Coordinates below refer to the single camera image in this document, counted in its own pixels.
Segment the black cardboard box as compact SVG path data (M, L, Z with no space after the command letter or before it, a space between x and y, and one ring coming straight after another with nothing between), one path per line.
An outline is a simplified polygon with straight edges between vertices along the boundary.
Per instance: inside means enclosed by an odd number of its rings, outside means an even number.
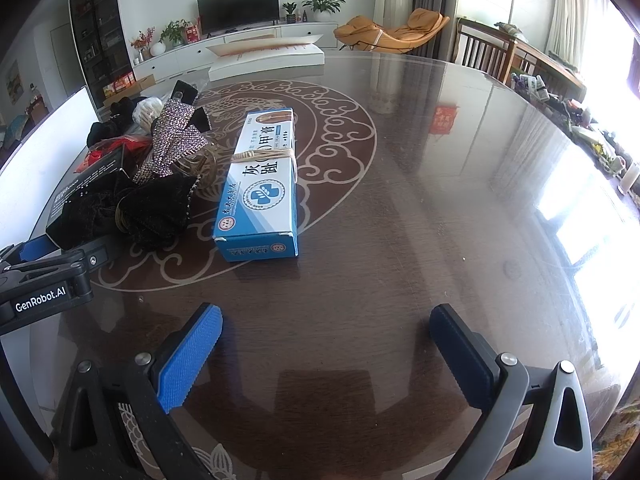
M63 178L60 185L53 192L46 228L49 229L58 220L58 217L63 212L64 205L74 194L83 191L93 182L109 177L111 174L117 174L125 179L129 178L125 164L125 147L123 145L119 145L113 151L103 155L79 174L71 172Z

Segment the black velvet hair accessory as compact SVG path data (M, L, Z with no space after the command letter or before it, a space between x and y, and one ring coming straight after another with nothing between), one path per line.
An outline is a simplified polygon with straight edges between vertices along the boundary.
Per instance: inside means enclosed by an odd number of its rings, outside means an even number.
M114 171L78 188L62 201L60 214L46 227L62 249L110 236L145 250L178 240L190 219L198 178L171 174L137 185Z

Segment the blue white medicine box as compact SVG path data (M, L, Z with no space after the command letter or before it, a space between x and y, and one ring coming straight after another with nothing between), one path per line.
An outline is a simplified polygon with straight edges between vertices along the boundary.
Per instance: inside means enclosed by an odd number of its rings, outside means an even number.
M292 108L247 114L224 182L213 239L228 262L298 255Z

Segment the sparkly rhinestone bow hairclip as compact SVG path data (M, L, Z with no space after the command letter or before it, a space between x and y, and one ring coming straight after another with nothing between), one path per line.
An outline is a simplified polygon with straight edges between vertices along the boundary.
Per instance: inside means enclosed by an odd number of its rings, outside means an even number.
M183 157L205 148L208 140L190 123L195 108L169 99L152 128L152 148L134 174L134 183L143 184L155 178L172 175L171 166Z

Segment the white storage box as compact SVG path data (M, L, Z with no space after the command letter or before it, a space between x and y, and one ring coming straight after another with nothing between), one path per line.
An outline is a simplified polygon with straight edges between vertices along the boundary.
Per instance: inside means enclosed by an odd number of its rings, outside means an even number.
M86 147L98 121L89 92L82 88L27 136L1 168L0 243L27 240L70 165Z

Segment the white tv cabinet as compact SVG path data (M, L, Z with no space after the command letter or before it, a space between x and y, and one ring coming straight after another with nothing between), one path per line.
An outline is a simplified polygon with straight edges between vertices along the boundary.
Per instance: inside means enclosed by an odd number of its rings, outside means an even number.
M272 40L280 46L285 41L297 38L317 38L316 46L320 49L336 49L337 40L334 30L335 22L301 22L296 24L279 24L262 27L250 27L239 32L228 32L202 39L193 44L174 47L147 61L134 66L134 76L137 80L152 76L156 82L173 76L195 72L212 65L221 52L223 55L235 53L243 44L249 41Z

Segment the red flower vase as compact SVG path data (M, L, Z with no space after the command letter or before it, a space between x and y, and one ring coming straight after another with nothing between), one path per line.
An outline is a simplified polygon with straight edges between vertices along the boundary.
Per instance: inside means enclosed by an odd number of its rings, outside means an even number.
M138 36L130 40L130 46L138 52L138 59L140 62L146 61L151 57L151 46L154 32L154 27L148 27L145 30L140 30L140 32L138 32Z

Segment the green potted plant left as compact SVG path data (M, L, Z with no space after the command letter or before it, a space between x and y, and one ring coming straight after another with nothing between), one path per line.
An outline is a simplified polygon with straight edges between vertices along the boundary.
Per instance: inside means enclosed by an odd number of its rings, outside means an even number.
M184 46L188 42L186 29L189 25L186 20L170 21L160 33L160 41L173 47Z

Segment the green potted plant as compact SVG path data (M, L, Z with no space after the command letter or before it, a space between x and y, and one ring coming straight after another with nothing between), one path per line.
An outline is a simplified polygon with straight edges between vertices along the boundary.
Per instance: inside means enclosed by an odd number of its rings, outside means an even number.
M341 11L346 0L304 0L303 6L309 8L317 22L331 21Z
M189 25L186 20L170 21L160 33L160 41L173 47L184 46L188 42L186 29Z

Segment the dark display cabinet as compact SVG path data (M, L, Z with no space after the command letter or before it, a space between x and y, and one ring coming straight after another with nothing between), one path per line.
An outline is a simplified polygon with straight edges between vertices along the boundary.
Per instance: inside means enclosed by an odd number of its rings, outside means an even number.
M117 0L68 0L70 24L85 83L97 108L132 73Z

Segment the white flat carton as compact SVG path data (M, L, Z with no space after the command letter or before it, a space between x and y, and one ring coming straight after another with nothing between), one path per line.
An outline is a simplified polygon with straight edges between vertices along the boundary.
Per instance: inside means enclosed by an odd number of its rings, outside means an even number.
M324 52L317 46L320 39L321 35L265 36L208 47L215 55L208 79L217 81L268 70L321 66Z

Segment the wooden side table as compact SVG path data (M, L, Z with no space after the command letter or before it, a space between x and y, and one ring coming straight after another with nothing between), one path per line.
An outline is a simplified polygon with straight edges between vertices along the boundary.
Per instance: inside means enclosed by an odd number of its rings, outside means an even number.
M587 87L560 62L519 39L510 39L509 46L514 47L512 72L541 76L548 91L564 99L579 103L585 99Z

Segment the wooden dining chair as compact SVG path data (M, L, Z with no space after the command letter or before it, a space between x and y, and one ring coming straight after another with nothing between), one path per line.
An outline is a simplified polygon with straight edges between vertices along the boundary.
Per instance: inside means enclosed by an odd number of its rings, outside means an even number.
M456 18L450 62L479 70L507 84L515 47L516 39L498 28L467 18Z

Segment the black flat television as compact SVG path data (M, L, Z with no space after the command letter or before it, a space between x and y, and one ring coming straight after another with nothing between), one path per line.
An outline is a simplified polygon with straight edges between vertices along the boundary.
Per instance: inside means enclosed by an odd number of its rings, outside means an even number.
M196 0L203 35L241 25L277 21L279 0Z

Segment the orange lounge chair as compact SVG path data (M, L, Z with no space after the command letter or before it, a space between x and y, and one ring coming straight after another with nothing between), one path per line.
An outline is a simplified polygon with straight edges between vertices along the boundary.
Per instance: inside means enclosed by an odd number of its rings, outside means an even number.
M352 50L404 54L427 44L449 21L449 16L419 8L399 27L385 28L358 15L333 33L338 42Z

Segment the green potted plant right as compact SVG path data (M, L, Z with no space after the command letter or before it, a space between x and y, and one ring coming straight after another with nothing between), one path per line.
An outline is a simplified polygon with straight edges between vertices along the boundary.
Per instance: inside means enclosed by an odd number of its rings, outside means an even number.
M309 8L317 22L331 21L341 11L346 0L304 0L303 6Z

